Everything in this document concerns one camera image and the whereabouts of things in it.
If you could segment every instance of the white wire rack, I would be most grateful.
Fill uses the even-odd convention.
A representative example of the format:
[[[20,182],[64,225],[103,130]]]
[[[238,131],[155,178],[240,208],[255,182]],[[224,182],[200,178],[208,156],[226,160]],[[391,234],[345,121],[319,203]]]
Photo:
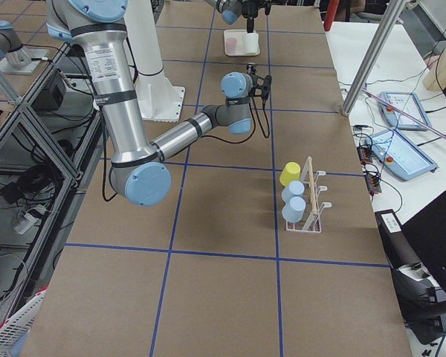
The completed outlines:
[[[328,190],[327,186],[318,186],[317,180],[325,176],[325,171],[314,173],[312,169],[312,157],[307,157],[303,170],[300,174],[300,181],[308,187],[308,194],[305,195],[309,211],[304,213],[303,219],[298,223],[285,222],[285,229],[290,232],[298,233],[321,233],[322,232],[322,212],[326,208],[332,207],[330,202],[319,203],[320,194]]]
[[[0,326],[0,357],[13,357],[13,345],[31,328],[45,296],[46,288],[36,293],[19,311]]]

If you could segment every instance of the yellow cup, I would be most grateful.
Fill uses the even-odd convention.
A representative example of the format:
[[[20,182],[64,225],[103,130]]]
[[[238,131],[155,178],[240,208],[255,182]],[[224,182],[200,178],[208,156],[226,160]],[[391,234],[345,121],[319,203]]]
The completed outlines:
[[[284,166],[284,170],[279,177],[279,182],[282,186],[286,187],[292,181],[299,180],[300,178],[300,165],[297,162],[288,162]]]

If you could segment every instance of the light blue cup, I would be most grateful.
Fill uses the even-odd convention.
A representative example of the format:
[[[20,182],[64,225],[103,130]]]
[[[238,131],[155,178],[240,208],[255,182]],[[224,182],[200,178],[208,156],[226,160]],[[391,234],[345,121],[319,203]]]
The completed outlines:
[[[288,203],[293,197],[302,197],[303,194],[304,184],[301,181],[292,181],[282,190],[281,196],[284,203]]]
[[[292,197],[282,208],[282,216],[289,223],[298,223],[304,215],[306,201],[302,197]]]

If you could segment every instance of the cup rack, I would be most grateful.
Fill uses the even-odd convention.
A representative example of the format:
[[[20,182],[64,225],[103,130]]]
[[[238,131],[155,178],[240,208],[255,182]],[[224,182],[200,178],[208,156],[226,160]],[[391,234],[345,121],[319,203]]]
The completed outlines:
[[[319,203],[320,194],[328,190],[327,186],[317,185],[317,180],[325,176],[325,171],[316,171],[312,168],[312,157],[307,157],[306,163],[300,174],[300,181],[308,187],[308,198],[306,198],[309,212],[305,212],[303,219],[298,223],[285,223],[285,229],[298,233],[321,233],[322,232],[322,212],[326,208],[332,207],[330,202]]]

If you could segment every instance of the cup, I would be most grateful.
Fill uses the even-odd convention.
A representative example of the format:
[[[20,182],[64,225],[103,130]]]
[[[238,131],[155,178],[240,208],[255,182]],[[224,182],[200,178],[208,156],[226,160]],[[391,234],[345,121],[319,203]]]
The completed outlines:
[[[243,37],[243,44],[245,46],[245,54],[258,54],[259,50],[259,34],[256,32],[246,33]]]
[[[286,187],[292,181],[298,181],[300,178],[300,165],[297,162],[288,162],[282,170],[279,182]]]
[[[225,41],[226,53],[234,54],[236,52],[236,45],[238,44],[238,40],[234,37],[228,37]]]
[[[301,181],[291,181],[284,190],[282,190],[281,196],[284,203],[288,203],[293,197],[302,197],[303,194],[304,184]]]
[[[289,223],[298,223],[304,216],[306,201],[302,197],[293,197],[282,208],[282,217]]]

